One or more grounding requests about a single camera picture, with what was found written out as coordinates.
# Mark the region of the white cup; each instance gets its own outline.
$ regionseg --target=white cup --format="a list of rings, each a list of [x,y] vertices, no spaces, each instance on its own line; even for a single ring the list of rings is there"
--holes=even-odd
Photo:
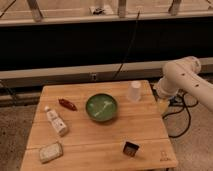
[[[138,102],[141,99],[141,82],[132,81],[127,91],[126,98],[132,102]]]

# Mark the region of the wooden tabletop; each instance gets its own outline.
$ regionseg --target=wooden tabletop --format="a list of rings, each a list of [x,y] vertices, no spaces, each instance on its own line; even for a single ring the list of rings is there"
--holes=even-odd
[[[126,99],[129,81],[45,86],[36,111],[21,171],[135,171],[177,166],[177,159],[148,81],[141,81],[140,102]],[[92,121],[85,104],[96,93],[112,95],[118,102],[117,119]],[[73,102],[78,111],[59,105]],[[70,132],[59,137],[47,121],[44,107],[55,109]],[[64,155],[47,164],[39,161],[39,149],[61,142]],[[123,154],[126,141],[140,146],[135,157]]]

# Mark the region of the bowl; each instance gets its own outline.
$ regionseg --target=bowl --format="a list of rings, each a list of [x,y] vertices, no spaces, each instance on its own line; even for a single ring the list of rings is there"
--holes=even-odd
[[[117,114],[117,102],[108,94],[95,94],[88,99],[86,111],[92,120],[108,121]]]

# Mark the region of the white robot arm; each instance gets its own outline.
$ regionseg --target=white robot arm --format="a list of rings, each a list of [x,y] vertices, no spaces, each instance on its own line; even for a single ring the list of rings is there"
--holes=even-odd
[[[186,57],[166,63],[163,67],[164,76],[156,85],[158,96],[169,99],[181,88],[213,111],[213,85],[197,75],[200,70],[201,63],[196,57]]]

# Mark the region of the floor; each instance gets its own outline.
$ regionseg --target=floor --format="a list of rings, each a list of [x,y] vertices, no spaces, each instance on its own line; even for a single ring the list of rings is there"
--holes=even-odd
[[[187,96],[187,103],[195,100]],[[37,105],[0,108],[0,171],[19,171]],[[169,108],[167,112],[178,108]],[[213,170],[213,113],[203,105],[190,108],[192,124],[182,137],[171,139],[179,165],[174,171]],[[184,111],[165,120],[169,134],[178,134],[187,123]]]

